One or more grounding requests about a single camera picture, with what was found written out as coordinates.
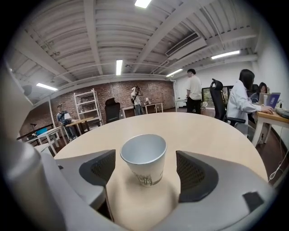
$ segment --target round table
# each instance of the round table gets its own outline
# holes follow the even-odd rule
[[[160,135],[168,144],[163,178],[153,187],[141,186],[120,156],[122,145],[139,134]],[[167,112],[118,120],[78,137],[55,159],[106,149],[116,150],[116,167],[107,184],[112,215],[116,224],[135,231],[149,230],[177,206],[180,179],[176,150],[237,162],[268,180],[263,161],[250,141],[229,124],[205,115]]]

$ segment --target ceiling light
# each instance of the ceiling light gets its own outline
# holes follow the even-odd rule
[[[141,8],[147,8],[151,1],[152,0],[136,0],[135,6],[138,6]]]
[[[121,75],[122,60],[117,60],[117,75]]]
[[[49,89],[49,90],[52,90],[52,91],[57,91],[57,90],[58,90],[57,88],[53,88],[53,87],[44,85],[44,84],[42,84],[42,83],[37,83],[36,86],[42,87],[42,88],[46,88],[46,89]]]
[[[236,54],[240,54],[240,51],[232,51],[232,52],[224,53],[221,55],[216,55],[216,56],[213,56],[212,59],[214,60],[217,58],[221,58],[221,57],[225,57],[225,56],[229,56],[229,55],[236,55]]]
[[[170,77],[171,75],[173,75],[173,74],[175,74],[175,73],[178,73],[178,72],[180,72],[180,71],[182,71],[182,69],[176,70],[176,71],[174,71],[173,73],[168,74],[167,77]]]

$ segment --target dark floor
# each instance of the dark floor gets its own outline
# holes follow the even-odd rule
[[[164,110],[164,112],[175,112],[175,111],[176,111],[175,108]],[[186,112],[186,108],[178,108],[177,111],[178,112]],[[214,110],[202,110],[201,114],[205,115],[205,116],[214,117],[215,111]],[[263,130],[262,130],[262,133],[264,134],[264,139],[266,137],[267,132],[268,132],[268,126],[265,125],[263,127]],[[64,147],[64,141],[62,138],[61,138],[61,141],[59,142],[59,144],[60,144],[60,147],[55,148],[56,152],[59,152]],[[256,149],[259,152],[259,154],[260,154],[260,156],[264,162],[264,165],[265,165],[265,168],[267,171],[267,175],[269,178],[271,173],[273,173],[277,169],[279,162],[281,162],[282,159],[284,158],[285,150],[283,148],[280,148],[280,141],[278,140],[278,138],[276,137],[276,135],[272,131],[270,132],[270,136],[267,140],[267,143],[257,145]],[[278,178],[282,175],[282,171],[285,170],[285,168],[288,166],[288,163],[289,163],[288,159],[286,159],[283,162],[280,170],[278,170],[278,172],[276,173],[274,179],[270,180],[270,184],[274,184],[278,180]]]

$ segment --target brick wall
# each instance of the brick wall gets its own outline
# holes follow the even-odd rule
[[[141,88],[144,100],[147,97],[152,103],[163,102],[164,109],[175,107],[172,82],[142,80],[142,81],[105,83],[90,86],[87,88],[77,89],[73,92],[69,92],[52,99],[51,108],[54,121],[57,125],[56,115],[57,115],[57,105],[59,104],[63,105],[63,109],[66,109],[71,117],[73,117],[74,119],[78,119],[73,93],[75,92],[76,94],[79,94],[89,92],[92,88],[94,88],[94,90],[98,94],[98,101],[99,104],[101,105],[100,110],[103,117],[103,122],[105,123],[106,122],[106,116],[104,111],[105,101],[109,98],[114,97],[116,102],[119,102],[121,104],[121,108],[132,106],[131,89],[135,85],[138,85]],[[95,116],[95,113],[96,112],[94,111],[91,112],[91,114],[86,113],[85,115],[86,117]],[[35,127],[36,129],[52,123],[48,102],[41,104],[28,114],[20,130],[21,135],[32,131],[30,123],[37,124],[37,126]]]

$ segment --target window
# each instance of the window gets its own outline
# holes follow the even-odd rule
[[[233,86],[224,86],[223,87],[223,95],[225,98],[225,104],[228,103],[228,99],[230,97],[230,92]],[[208,107],[214,107],[213,99],[210,93],[210,88],[203,88],[202,89],[202,98],[204,102],[208,103]]]

